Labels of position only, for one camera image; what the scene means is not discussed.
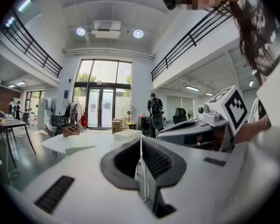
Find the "brick wall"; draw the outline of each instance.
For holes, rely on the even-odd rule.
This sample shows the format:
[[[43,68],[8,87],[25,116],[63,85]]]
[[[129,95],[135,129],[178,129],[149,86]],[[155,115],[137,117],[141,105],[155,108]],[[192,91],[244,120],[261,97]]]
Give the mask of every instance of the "brick wall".
[[[0,87],[0,111],[8,114],[9,103],[12,98],[20,98],[21,93]]]

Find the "black metal railing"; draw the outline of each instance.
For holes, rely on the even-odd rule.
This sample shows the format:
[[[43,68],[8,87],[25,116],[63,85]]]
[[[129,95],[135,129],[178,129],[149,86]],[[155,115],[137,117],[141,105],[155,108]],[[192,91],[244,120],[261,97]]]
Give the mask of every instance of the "black metal railing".
[[[182,54],[203,39],[207,34],[231,18],[229,3],[222,3],[212,9],[203,17],[160,61],[152,70],[151,77],[154,81],[163,71],[169,68],[172,63]]]
[[[53,76],[59,76],[62,67],[36,42],[19,19],[15,10],[12,9],[9,15],[5,17],[0,30],[8,40],[32,61]]]

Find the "white ceiling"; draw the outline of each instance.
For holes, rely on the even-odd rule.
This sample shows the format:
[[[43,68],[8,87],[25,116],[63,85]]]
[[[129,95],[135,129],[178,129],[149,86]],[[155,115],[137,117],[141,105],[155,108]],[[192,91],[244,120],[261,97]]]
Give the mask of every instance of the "white ceiling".
[[[22,1],[18,0],[15,6],[19,6]],[[166,19],[169,10],[162,0],[54,0],[54,5],[52,0],[31,1],[21,12],[20,19],[26,24],[33,16],[42,13],[64,49],[86,47],[85,36],[76,34],[78,27],[90,32],[95,20],[115,20],[122,24],[120,38],[98,39],[90,34],[92,47],[115,47],[151,53],[157,31],[166,29],[172,22]],[[141,39],[133,37],[136,29],[143,30]],[[66,47],[63,46],[65,37],[70,39]]]
[[[44,84],[42,80],[24,72],[2,55],[0,55],[0,80],[6,83],[6,85],[13,84],[17,87]],[[26,82],[26,84],[16,85],[22,81]]]
[[[249,90],[259,87],[255,76],[246,60],[241,56],[239,47],[235,47],[219,56],[217,59],[206,63],[199,68],[179,76],[171,83],[162,87],[168,91],[181,91],[190,94],[205,96],[205,93],[216,94],[219,91],[236,85],[240,90]],[[192,86],[200,91],[186,89]]]

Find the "standing fan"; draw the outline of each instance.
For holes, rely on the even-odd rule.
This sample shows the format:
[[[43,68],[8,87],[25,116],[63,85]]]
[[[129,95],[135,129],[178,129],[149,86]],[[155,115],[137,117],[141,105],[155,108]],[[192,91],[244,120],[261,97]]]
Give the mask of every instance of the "standing fan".
[[[193,111],[191,111],[191,110],[188,111],[188,118],[189,118],[189,120],[194,118]]]
[[[132,105],[126,105],[121,110],[121,116],[124,119],[128,119],[131,122],[132,119],[136,117],[136,109]]]
[[[56,104],[54,103],[54,101],[49,101],[47,103],[47,115],[51,118],[52,117],[52,126],[53,126],[53,120],[54,120],[54,115],[56,113]]]

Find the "air conditioner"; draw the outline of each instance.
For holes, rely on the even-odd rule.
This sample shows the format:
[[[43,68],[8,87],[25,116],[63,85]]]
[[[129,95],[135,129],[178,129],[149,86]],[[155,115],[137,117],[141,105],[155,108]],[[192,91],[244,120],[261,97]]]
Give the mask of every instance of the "air conditioner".
[[[111,20],[94,21],[94,30],[91,31],[92,35],[96,38],[112,38],[119,39],[121,22]]]

